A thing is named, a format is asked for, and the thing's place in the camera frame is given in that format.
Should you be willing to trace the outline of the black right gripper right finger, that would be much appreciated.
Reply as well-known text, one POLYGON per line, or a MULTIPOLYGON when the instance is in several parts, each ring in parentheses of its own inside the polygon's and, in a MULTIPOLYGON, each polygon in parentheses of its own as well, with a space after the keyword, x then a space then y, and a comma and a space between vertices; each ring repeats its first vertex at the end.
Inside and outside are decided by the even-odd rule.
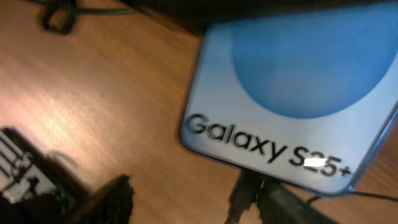
POLYGON ((270 179, 257 193, 257 207, 263 224, 337 224, 270 179))

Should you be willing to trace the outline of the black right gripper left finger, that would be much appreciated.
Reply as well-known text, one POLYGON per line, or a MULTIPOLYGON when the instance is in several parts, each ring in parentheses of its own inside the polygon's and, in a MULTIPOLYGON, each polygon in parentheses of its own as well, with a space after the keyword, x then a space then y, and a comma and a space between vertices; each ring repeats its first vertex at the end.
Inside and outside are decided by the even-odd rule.
POLYGON ((134 189, 121 174, 90 195, 67 218, 67 224, 129 224, 134 189))

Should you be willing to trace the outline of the blue screen smartphone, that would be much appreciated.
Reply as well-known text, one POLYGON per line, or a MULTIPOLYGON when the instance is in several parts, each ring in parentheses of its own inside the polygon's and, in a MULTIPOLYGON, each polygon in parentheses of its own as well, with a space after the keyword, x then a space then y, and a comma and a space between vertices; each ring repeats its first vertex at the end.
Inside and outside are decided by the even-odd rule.
POLYGON ((179 138, 189 150, 341 195, 397 118, 397 2, 210 26, 179 138))

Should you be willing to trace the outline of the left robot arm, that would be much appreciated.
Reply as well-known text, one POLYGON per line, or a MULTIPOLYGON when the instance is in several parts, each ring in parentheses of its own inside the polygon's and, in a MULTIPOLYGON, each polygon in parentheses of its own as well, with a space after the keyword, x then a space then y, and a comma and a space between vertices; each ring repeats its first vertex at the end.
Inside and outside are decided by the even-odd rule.
POLYGON ((41 152, 17 129, 1 127, 1 223, 63 223, 89 195, 76 162, 41 152))

